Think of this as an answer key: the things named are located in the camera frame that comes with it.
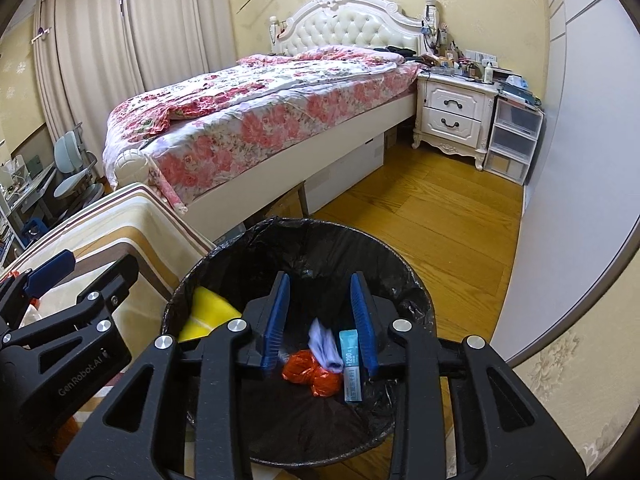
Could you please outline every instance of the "clear storage drawers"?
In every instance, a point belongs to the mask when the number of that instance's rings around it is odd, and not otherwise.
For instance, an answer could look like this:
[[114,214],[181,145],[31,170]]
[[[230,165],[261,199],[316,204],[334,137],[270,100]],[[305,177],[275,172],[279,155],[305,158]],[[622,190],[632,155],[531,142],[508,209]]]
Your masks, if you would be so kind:
[[536,151],[544,114],[500,97],[485,170],[524,184]]

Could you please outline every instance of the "white nightstand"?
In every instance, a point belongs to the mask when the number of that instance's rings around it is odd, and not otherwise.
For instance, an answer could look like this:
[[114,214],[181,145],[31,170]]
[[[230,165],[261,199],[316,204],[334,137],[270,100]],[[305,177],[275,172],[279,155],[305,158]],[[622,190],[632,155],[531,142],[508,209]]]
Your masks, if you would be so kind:
[[482,170],[497,95],[496,85],[420,74],[414,148],[424,140],[447,155],[472,156]]

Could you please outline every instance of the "orange plastic bag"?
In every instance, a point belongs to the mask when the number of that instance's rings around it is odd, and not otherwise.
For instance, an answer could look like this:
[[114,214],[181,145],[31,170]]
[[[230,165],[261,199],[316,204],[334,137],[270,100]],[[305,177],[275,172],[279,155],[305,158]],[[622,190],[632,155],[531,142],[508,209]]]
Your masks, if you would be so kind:
[[331,397],[340,391],[342,374],[322,368],[311,350],[293,354],[282,369],[282,378],[296,384],[309,384],[315,397]]

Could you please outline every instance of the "floral bedspread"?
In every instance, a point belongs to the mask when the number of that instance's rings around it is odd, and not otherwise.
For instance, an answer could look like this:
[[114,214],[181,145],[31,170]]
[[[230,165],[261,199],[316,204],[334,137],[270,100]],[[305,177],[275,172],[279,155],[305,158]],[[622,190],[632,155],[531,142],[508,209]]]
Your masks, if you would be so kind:
[[108,120],[103,160],[130,148],[151,161],[151,184],[177,210],[302,140],[401,94],[420,65],[355,47],[238,65],[133,97]]

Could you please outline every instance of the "yellow sponge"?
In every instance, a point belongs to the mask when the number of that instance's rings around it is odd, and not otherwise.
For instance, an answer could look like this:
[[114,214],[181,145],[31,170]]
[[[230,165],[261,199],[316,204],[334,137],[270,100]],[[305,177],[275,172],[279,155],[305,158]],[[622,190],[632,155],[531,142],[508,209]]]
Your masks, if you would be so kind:
[[209,335],[227,321],[241,317],[224,298],[208,288],[197,286],[191,302],[191,316],[180,332],[180,342]]

